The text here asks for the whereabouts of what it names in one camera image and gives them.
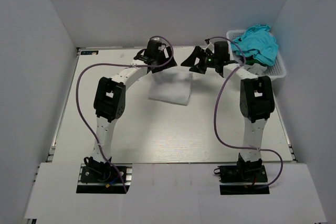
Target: plastic basket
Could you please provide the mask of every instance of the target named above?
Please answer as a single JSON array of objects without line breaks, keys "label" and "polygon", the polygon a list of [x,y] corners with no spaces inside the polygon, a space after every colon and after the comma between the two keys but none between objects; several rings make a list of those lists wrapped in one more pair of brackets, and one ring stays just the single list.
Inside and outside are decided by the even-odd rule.
[{"label": "plastic basket", "polygon": [[[231,30],[226,33],[226,37],[230,40],[234,40],[235,38],[241,36],[244,34],[246,30]],[[238,57],[234,52],[232,52],[231,43],[229,44],[229,53],[231,60],[237,60]],[[278,78],[283,78],[286,76],[286,69],[285,65],[282,61],[282,57],[278,51],[277,58],[275,60],[275,64],[272,67],[267,67],[267,70],[265,71],[266,76],[268,76],[272,81]]]}]

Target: towel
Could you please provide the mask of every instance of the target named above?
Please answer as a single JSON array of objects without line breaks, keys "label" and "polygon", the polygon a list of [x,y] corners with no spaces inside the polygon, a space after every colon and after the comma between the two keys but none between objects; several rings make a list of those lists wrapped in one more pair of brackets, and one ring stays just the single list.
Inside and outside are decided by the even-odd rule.
[{"label": "towel", "polygon": [[191,92],[193,73],[178,68],[168,68],[152,74],[148,98],[187,105]]},{"label": "towel", "polygon": [[[273,66],[278,53],[275,37],[269,32],[267,25],[251,26],[246,32],[237,37],[234,42],[242,49],[245,57],[253,57],[262,64]],[[241,56],[238,48],[231,44],[232,51]]]}]

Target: purple cable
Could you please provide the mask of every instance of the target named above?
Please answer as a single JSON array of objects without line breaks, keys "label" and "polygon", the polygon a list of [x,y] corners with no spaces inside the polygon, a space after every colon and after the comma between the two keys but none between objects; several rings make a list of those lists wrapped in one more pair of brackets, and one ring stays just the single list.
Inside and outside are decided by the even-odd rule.
[{"label": "purple cable", "polygon": [[[164,38],[162,36],[153,36],[149,40],[154,39],[154,38],[161,38],[161,39],[165,40],[168,43],[168,45],[171,47],[171,49],[172,49],[172,55],[170,56],[170,58],[168,59],[168,61],[165,62],[164,64],[157,65],[157,66],[152,66],[152,65],[135,65],[137,68],[144,68],[144,67],[146,67],[146,68],[160,68],[160,67],[164,67],[166,64],[168,64],[173,59],[173,57],[174,57],[174,48],[173,48],[172,44],[166,38]],[[124,182],[124,180],[123,180],[123,178],[122,178],[122,176],[120,174],[120,171],[118,170],[118,168],[111,161],[109,161],[106,158],[106,156],[105,156],[105,154],[104,154],[104,152],[103,152],[103,150],[102,150],[102,148],[100,146],[100,141],[98,139],[98,136],[96,135],[96,133],[93,131],[93,129],[91,128],[91,126],[89,125],[89,123],[84,118],[83,113],[82,113],[82,111],[80,109],[80,105],[79,105],[79,83],[80,83],[80,80],[81,80],[83,74],[86,71],[88,71],[90,68],[97,67],[97,66],[114,66],[114,67],[126,67],[126,68],[130,68],[130,67],[134,67],[134,65],[113,64],[113,63],[97,63],[97,64],[93,64],[93,65],[90,65],[87,68],[85,68],[80,73],[80,75],[78,77],[78,80],[77,80],[77,83],[76,83],[76,106],[77,106],[77,110],[78,110],[79,116],[83,120],[83,122],[87,126],[87,128],[90,130],[90,132],[93,134],[94,138],[96,139],[96,142],[97,142],[98,147],[99,147],[100,154],[103,157],[103,159],[110,166],[112,166],[115,169],[115,171],[118,173],[118,176],[120,177],[122,186],[124,187],[125,193],[127,193],[126,185],[125,185],[125,182]]]},{"label": "purple cable", "polygon": [[[254,148],[254,147],[239,147],[239,146],[233,146],[233,145],[229,145],[227,143],[225,143],[218,135],[218,131],[217,131],[217,111],[218,111],[218,105],[219,105],[219,100],[221,99],[221,96],[222,96],[222,93],[223,93],[223,90],[225,88],[225,85],[226,83],[229,81],[229,79],[234,75],[235,72],[238,71],[239,68],[241,68],[243,65],[245,65],[246,63],[246,58],[245,58],[245,55],[244,55],[244,52],[242,51],[242,49],[235,43],[233,42],[232,40],[226,38],[226,37],[222,37],[222,36],[216,36],[216,37],[212,37],[212,38],[209,38],[209,40],[211,39],[224,39],[224,40],[227,40],[227,41],[230,41],[232,44],[234,44],[238,50],[240,51],[242,57],[243,57],[243,63],[240,64],[238,67],[236,67],[229,75],[228,77],[225,79],[220,91],[219,91],[219,94],[218,94],[218,97],[217,97],[217,100],[216,100],[216,104],[215,104],[215,111],[214,111],[214,130],[215,130],[215,135],[218,139],[218,141],[220,141],[220,143],[222,143],[223,145],[225,145],[226,147],[229,147],[229,148],[232,148],[232,149],[240,149],[240,150],[257,150],[257,148]],[[282,173],[282,169],[284,168],[284,161],[282,160],[282,157],[280,156],[280,154],[274,150],[271,150],[271,149],[259,149],[260,151],[263,151],[263,152],[273,152],[274,154],[276,154],[279,159],[280,159],[280,171],[278,173],[278,175],[276,176],[276,178],[271,181],[270,183],[264,185],[264,186],[260,186],[258,187],[258,189],[262,189],[262,188],[265,188],[265,187],[268,187],[272,184],[275,183],[275,181],[278,180],[278,178],[280,177],[281,173]]]}]

